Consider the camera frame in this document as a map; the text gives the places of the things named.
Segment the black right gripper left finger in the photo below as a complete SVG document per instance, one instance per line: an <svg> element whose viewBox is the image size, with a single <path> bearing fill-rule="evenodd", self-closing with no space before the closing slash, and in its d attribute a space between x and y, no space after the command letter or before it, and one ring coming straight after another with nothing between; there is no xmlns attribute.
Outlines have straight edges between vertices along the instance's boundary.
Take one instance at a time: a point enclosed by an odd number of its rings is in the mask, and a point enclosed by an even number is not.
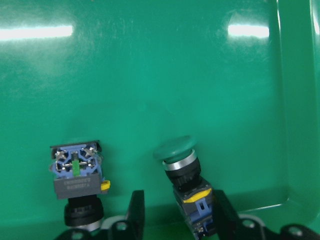
<svg viewBox="0 0 320 240"><path fill-rule="evenodd" d="M126 238L142 238L145 228L145 191L132 192L125 216L124 236Z"/></svg>

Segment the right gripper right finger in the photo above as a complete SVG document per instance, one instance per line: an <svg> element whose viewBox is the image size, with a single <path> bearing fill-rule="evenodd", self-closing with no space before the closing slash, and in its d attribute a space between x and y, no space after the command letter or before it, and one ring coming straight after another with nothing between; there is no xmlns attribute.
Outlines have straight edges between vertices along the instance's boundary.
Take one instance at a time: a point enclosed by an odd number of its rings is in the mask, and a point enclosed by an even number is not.
<svg viewBox="0 0 320 240"><path fill-rule="evenodd" d="M223 190L213 191L213 217L219 238L235 238L240 218Z"/></svg>

